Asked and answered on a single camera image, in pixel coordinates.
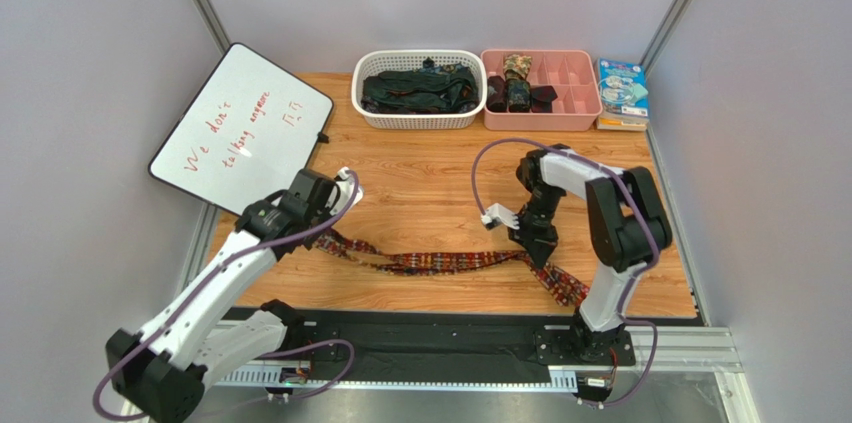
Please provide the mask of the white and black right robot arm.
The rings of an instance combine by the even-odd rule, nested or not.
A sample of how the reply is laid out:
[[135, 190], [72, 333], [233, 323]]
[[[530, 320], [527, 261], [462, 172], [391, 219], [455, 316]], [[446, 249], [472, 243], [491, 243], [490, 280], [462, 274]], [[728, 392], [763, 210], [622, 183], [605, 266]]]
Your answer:
[[615, 169], [559, 145], [530, 151], [516, 177], [530, 198], [509, 231], [537, 268], [555, 251], [556, 210], [568, 194], [587, 205], [590, 239], [598, 266], [584, 300], [577, 304], [567, 338], [572, 358], [592, 363], [615, 351], [625, 328], [625, 308], [641, 276], [655, 266], [673, 231], [651, 171]]

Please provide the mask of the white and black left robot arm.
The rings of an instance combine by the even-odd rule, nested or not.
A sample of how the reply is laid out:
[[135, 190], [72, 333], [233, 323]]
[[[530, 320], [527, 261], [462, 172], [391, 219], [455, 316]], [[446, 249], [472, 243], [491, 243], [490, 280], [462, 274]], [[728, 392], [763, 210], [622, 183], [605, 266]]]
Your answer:
[[301, 169], [288, 188], [248, 205], [214, 260], [171, 303], [139, 330], [119, 329], [109, 338], [109, 369], [92, 395], [96, 414], [132, 421], [103, 406], [102, 394], [112, 388], [141, 418], [183, 422], [223, 377], [280, 348], [292, 325], [283, 303], [223, 333], [213, 330], [255, 280], [284, 255], [309, 247], [362, 196], [348, 167], [334, 178]]

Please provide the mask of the multicoloured checked patterned tie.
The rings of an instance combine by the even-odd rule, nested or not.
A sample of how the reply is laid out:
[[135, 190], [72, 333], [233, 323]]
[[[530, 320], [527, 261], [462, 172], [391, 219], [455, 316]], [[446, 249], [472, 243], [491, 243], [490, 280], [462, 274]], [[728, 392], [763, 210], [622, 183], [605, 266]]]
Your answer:
[[312, 246], [326, 254], [388, 275], [415, 277], [471, 273], [518, 261], [523, 263], [555, 302], [563, 307], [578, 306], [590, 287], [569, 272], [546, 263], [536, 266], [524, 250], [484, 252], [385, 253], [367, 241], [349, 239], [334, 229], [322, 233]]

